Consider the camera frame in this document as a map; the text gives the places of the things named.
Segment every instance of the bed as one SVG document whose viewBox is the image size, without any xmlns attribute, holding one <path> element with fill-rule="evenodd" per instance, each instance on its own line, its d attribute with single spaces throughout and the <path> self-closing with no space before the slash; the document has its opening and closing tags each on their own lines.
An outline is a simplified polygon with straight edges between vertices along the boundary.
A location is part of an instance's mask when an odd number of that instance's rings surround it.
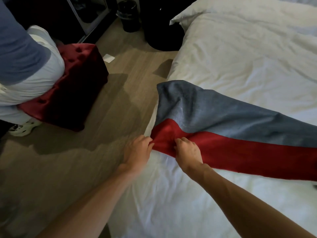
<svg viewBox="0 0 317 238">
<path fill-rule="evenodd" d="M 171 22 L 180 22 L 185 37 L 168 80 L 185 80 L 317 125 L 316 7 L 279 0 L 197 0 Z M 216 171 L 317 236 L 317 189 L 311 181 Z M 240 237 L 175 159 L 157 151 L 108 224 L 113 238 Z"/>
</svg>

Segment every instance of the hand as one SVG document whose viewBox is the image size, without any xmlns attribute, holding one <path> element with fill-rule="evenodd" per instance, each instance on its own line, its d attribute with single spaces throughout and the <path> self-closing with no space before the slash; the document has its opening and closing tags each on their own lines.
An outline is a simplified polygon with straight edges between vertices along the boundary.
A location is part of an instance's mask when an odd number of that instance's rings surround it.
<svg viewBox="0 0 317 238">
<path fill-rule="evenodd" d="M 176 161 L 185 173 L 203 163 L 200 149 L 194 142 L 189 141 L 185 137 L 175 139 L 175 142 Z"/>
<path fill-rule="evenodd" d="M 129 172 L 139 175 L 149 160 L 150 152 L 154 146 L 153 143 L 149 145 L 152 140 L 150 137 L 140 135 L 128 142 L 124 149 L 121 166 L 124 166 L 125 170 Z"/>
</svg>

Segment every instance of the tufted ottoman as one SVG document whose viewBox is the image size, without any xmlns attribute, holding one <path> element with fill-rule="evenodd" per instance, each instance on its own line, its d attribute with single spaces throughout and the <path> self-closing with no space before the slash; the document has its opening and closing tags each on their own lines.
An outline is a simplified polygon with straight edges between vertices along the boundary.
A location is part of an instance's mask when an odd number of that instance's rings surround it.
<svg viewBox="0 0 317 238">
<path fill-rule="evenodd" d="M 65 62 L 64 75 L 42 96 L 18 107 L 42 122 L 81 131 L 101 88 L 108 81 L 108 71 L 94 44 L 67 44 L 58 50 Z"/>
</svg>

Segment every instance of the white paper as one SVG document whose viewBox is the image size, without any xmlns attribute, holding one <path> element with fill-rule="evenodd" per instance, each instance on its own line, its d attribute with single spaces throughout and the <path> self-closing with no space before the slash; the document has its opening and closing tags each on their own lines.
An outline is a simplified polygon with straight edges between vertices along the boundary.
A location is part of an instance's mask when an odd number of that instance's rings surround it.
<svg viewBox="0 0 317 238">
<path fill-rule="evenodd" d="M 103 59 L 105 62 L 110 63 L 113 59 L 115 59 L 115 57 L 113 57 L 113 56 L 111 56 L 111 55 L 109 55 L 109 54 L 106 54 L 106 55 L 103 56 L 102 59 Z"/>
</svg>

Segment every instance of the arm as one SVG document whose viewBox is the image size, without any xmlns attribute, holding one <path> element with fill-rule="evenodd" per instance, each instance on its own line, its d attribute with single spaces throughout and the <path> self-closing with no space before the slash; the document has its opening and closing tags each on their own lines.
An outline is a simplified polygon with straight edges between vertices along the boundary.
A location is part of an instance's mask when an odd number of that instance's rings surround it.
<svg viewBox="0 0 317 238">
<path fill-rule="evenodd" d="M 242 238 L 316 238 L 282 213 L 203 164 L 198 146 L 176 139 L 180 168 L 215 200 Z"/>
<path fill-rule="evenodd" d="M 83 196 L 45 228 L 37 238 L 98 238 L 114 206 L 145 167 L 154 144 L 141 135 L 125 147 L 123 163 L 100 186 Z"/>
</svg>

